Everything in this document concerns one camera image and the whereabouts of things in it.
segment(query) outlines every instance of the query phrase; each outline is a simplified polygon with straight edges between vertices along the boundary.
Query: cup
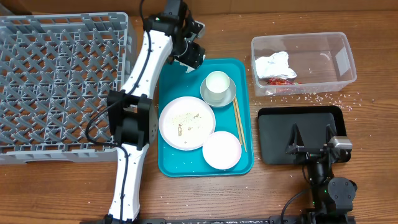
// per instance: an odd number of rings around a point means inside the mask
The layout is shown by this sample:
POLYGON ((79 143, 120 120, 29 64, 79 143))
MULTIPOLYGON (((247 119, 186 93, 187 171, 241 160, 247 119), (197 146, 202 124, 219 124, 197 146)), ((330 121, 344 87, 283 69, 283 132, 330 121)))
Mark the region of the cup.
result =
POLYGON ((206 88, 212 100, 222 100, 229 88, 229 76, 221 71, 211 72, 206 77, 206 88))

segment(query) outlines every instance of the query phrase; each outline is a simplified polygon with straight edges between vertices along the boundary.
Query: teal tray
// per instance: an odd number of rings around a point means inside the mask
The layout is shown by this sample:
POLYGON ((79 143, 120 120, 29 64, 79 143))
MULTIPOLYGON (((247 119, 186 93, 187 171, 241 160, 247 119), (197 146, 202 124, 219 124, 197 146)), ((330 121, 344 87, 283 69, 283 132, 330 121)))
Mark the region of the teal tray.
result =
MULTIPOLYGON (((201 99, 200 85, 210 72, 222 71, 229 75, 236 84, 239 111, 241 113, 247 152, 242 146, 242 156, 238 164, 228 170, 218 170, 208 165, 203 158, 202 148, 192 151, 181 151, 169 146, 162 135, 158 134, 159 169, 169 177, 203 177, 215 175, 243 175, 248 173, 254 164, 253 141, 249 108, 246 72, 242 62, 236 59, 211 59, 190 73, 178 62, 165 65, 159 79, 159 116, 165 106, 181 96, 194 96, 201 99)), ((223 108, 213 108, 216 116, 216 130, 227 131, 238 138, 233 104, 223 108)))

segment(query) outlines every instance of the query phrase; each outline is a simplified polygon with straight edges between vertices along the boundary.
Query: wooden table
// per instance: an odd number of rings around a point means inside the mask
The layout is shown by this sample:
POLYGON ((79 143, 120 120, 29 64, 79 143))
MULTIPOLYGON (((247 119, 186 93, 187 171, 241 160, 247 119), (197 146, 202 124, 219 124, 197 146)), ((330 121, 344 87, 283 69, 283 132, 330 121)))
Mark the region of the wooden table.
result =
MULTIPOLYGON (((358 79, 339 93, 352 159, 333 165, 336 176, 359 187, 352 215, 358 223, 396 223, 398 219, 398 12, 313 12, 198 16, 206 24, 199 44, 208 58, 233 57, 249 69, 255 163, 244 176, 173 179, 157 167, 157 142, 149 149, 141 181, 141 217, 262 218, 280 214, 291 196, 306 187, 301 167, 268 166, 260 160, 257 111, 263 107, 306 106, 298 96, 256 97, 250 63, 255 36, 309 32, 344 32, 356 63, 358 79)), ((141 48, 142 23, 137 29, 141 48)), ((328 105, 328 100, 316 105, 328 105)), ((0 167, 1 223, 78 223, 108 212, 114 190, 115 162, 74 164, 36 162, 0 167)), ((310 198, 292 203, 297 215, 310 198)))

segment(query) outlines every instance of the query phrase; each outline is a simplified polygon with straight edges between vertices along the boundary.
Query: white cloth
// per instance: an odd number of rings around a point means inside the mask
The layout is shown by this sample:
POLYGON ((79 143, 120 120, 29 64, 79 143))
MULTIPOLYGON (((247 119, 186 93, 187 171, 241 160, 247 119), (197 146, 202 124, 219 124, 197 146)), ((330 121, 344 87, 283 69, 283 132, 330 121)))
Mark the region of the white cloth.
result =
POLYGON ((256 70, 259 78, 295 78, 296 73, 289 68, 287 52, 277 52, 270 57, 256 59, 256 70))

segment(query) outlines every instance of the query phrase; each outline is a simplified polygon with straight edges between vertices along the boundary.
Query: round white plate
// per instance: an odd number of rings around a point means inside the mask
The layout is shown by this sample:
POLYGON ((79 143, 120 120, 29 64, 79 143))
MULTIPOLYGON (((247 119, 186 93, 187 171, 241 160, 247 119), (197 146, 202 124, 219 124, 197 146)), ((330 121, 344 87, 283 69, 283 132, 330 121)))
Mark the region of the round white plate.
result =
POLYGON ((203 100, 192 96, 171 101, 159 118, 159 131, 167 144, 184 151, 201 147, 215 128, 213 110, 203 100))
POLYGON ((236 85, 235 85, 234 81, 232 80, 232 78, 229 78, 229 87, 228 87, 228 89, 225 93, 225 96, 222 100, 212 100, 209 97, 208 92, 209 92, 209 89, 207 89, 207 87, 206 87, 206 79, 204 79, 204 81, 200 85, 200 96, 211 107, 222 108, 222 107, 230 104, 234 100, 234 98, 236 96, 236 85))
POLYGON ((239 162, 241 156, 241 143, 235 135, 226 131, 211 134, 203 144, 203 157, 215 169, 230 169, 239 162))

